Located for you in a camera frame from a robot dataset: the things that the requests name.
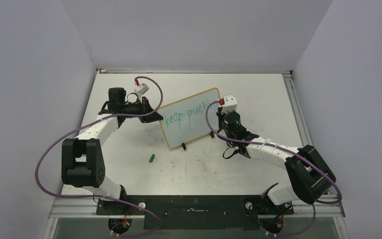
black mount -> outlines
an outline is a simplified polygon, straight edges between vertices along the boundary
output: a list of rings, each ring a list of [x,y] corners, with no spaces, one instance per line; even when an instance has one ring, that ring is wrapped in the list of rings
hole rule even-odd
[[[106,101],[101,107],[102,114],[130,114],[130,115],[143,115],[153,111],[150,106],[149,100],[146,97],[142,97],[141,102],[137,99],[135,102],[126,102],[126,91],[124,88],[110,88],[109,89],[109,101]],[[118,116],[118,126],[125,121],[126,118]],[[138,117],[142,123],[151,123],[159,120],[163,120],[163,116],[154,112],[149,116]]]
[[[86,162],[75,159],[85,154]],[[81,188],[98,188],[104,180],[105,168],[100,140],[67,138],[62,142],[62,182]]]
[[[323,158],[314,146],[306,145],[304,148],[299,149],[298,154],[314,164],[317,168],[329,176],[333,182],[336,182],[336,177],[332,170],[330,170],[329,166],[327,166],[326,162],[324,162]],[[317,171],[312,170],[311,172],[308,172],[305,169],[308,165],[296,156],[287,158],[285,167],[289,175],[293,191],[307,204],[313,204],[331,187],[330,182],[321,176]]]
[[[260,137],[259,135],[253,134],[241,124],[241,117],[236,112],[229,112],[222,114],[222,107],[217,109],[217,118],[219,119],[219,131],[224,130],[228,138],[238,139],[243,141],[252,141],[255,138]],[[235,143],[227,141],[228,146],[238,147],[238,153],[249,158],[247,152],[247,143]]]

green marker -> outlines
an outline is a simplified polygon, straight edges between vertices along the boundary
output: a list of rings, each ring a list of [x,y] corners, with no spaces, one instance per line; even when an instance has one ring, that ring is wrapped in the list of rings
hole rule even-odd
[[[153,162],[153,159],[154,159],[154,154],[152,154],[152,156],[150,157],[149,163]]]

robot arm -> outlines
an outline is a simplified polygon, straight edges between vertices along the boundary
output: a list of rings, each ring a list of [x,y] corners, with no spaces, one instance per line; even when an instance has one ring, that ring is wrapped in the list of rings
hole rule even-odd
[[[313,146],[306,145],[303,148],[297,148],[270,142],[243,127],[240,115],[236,112],[237,100],[233,95],[224,96],[219,103],[221,105],[217,112],[219,129],[224,130],[228,138],[262,143],[259,145],[227,141],[228,145],[235,148],[234,154],[239,153],[247,158],[261,159],[286,170],[289,175],[290,183],[272,185],[262,194],[264,201],[281,205],[301,199],[308,204],[313,204],[331,187],[331,184],[294,155],[275,147],[264,147],[263,143],[274,144],[305,157],[336,182],[334,174]]]
[[[97,120],[113,114],[143,115],[153,111],[148,99],[142,96],[148,90],[145,84],[135,88],[136,102],[126,102],[123,88],[110,88],[109,101],[103,104]],[[101,146],[111,133],[117,130],[127,117],[117,116],[101,120],[87,128],[75,138],[67,138],[62,143],[62,181],[64,184],[81,187],[96,195],[106,195],[122,199],[125,190],[115,184],[105,174]],[[163,120],[158,113],[139,117],[142,123]]]

whiteboard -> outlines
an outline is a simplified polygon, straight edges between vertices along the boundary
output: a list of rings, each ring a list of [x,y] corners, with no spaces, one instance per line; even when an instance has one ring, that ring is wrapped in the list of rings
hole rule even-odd
[[[211,88],[160,107],[157,112],[163,116],[160,126],[168,147],[174,149],[182,143],[186,144],[208,135],[210,129],[205,120],[205,111],[210,103],[218,101],[219,98],[219,89]],[[219,106],[219,103],[212,105],[208,112],[208,120],[214,128],[218,126],[216,112]]]

white connector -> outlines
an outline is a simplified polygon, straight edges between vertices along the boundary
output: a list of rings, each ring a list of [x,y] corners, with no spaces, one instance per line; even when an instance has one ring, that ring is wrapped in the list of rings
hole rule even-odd
[[[134,88],[134,91],[135,91],[135,93],[137,94],[138,99],[140,100],[140,102],[141,102],[141,98],[142,98],[142,96],[143,96],[148,90],[149,90],[149,87],[148,87],[146,84],[144,84],[144,83],[142,83],[142,84],[140,84],[140,85],[138,85],[137,87]]]
[[[238,106],[238,102],[233,95],[224,96],[220,99],[219,103],[222,106],[222,114],[236,111],[236,107]]]

